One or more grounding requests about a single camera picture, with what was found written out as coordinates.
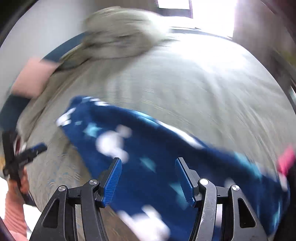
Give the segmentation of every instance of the pink pillow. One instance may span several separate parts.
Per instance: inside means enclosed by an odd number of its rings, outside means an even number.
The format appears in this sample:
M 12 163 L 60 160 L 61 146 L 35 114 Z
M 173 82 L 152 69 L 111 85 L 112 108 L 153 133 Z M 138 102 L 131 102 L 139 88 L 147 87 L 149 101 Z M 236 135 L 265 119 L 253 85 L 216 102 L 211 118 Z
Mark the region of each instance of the pink pillow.
M 37 98 L 43 92 L 48 78 L 59 65 L 40 58 L 30 58 L 13 83 L 11 93 L 26 98 Z

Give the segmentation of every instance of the pink sleeve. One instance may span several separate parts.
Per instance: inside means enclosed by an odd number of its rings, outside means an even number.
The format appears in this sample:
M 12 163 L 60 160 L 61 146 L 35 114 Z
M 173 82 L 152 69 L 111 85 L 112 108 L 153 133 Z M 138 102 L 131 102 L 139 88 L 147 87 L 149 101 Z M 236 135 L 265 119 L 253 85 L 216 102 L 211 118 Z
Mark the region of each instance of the pink sleeve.
M 23 206 L 21 203 L 12 200 L 9 193 L 6 194 L 5 198 L 4 224 L 12 235 L 15 232 L 27 237 L 27 224 Z
M 15 241 L 28 241 L 28 239 L 25 236 L 22 236 L 19 233 L 10 231 L 11 235 L 13 236 L 13 238 L 15 239 Z

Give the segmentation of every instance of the person's hand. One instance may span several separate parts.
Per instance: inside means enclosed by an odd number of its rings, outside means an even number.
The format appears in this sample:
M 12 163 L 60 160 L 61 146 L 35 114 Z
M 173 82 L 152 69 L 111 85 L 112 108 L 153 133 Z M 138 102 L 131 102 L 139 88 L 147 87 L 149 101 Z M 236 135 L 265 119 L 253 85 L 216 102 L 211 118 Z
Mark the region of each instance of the person's hand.
M 22 178 L 21 178 L 21 187 L 20 191 L 23 194 L 27 194 L 29 192 L 29 182 L 28 182 L 28 174 L 27 170 L 24 168 L 22 171 Z M 20 191 L 17 187 L 17 182 L 14 180 L 9 179 L 8 180 L 8 192 L 7 194 L 10 196 L 10 198 L 14 202 L 18 203 L 24 203 L 24 199 L 22 198 L 22 195 L 20 194 Z

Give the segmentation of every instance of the bedsheet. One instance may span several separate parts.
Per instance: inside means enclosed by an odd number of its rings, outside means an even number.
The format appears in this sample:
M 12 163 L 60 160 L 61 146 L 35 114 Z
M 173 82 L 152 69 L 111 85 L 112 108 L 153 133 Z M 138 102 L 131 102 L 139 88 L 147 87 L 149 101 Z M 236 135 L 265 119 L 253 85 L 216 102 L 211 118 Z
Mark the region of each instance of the bedsheet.
M 296 143 L 296 116 L 275 79 L 231 41 L 198 34 L 173 37 L 137 57 L 88 60 L 57 72 L 29 103 L 18 131 L 29 146 L 48 145 L 28 167 L 40 210 L 59 185 L 71 188 L 90 179 L 78 152 L 55 125 L 76 95 L 99 96 L 143 112 L 208 144 L 243 153 L 263 172 L 275 173 L 277 157 Z M 79 220 L 78 232 L 81 239 Z

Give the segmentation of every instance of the blue blanket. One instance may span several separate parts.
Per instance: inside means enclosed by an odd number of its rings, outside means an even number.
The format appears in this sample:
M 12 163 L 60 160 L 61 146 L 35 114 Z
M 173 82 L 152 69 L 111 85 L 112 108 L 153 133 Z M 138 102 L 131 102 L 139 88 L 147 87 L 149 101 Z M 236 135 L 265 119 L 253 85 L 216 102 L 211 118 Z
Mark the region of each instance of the blue blanket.
M 77 96 L 57 125 L 76 146 L 93 178 L 114 157 L 121 158 L 123 169 L 112 209 L 132 216 L 151 205 L 169 227 L 169 240 L 188 240 L 197 212 L 186 202 L 177 179 L 178 157 L 217 186 L 228 180 L 239 185 L 267 235 L 276 230 L 289 205 L 289 189 L 283 190 L 278 179 L 261 174 L 246 156 L 210 147 L 138 111 Z

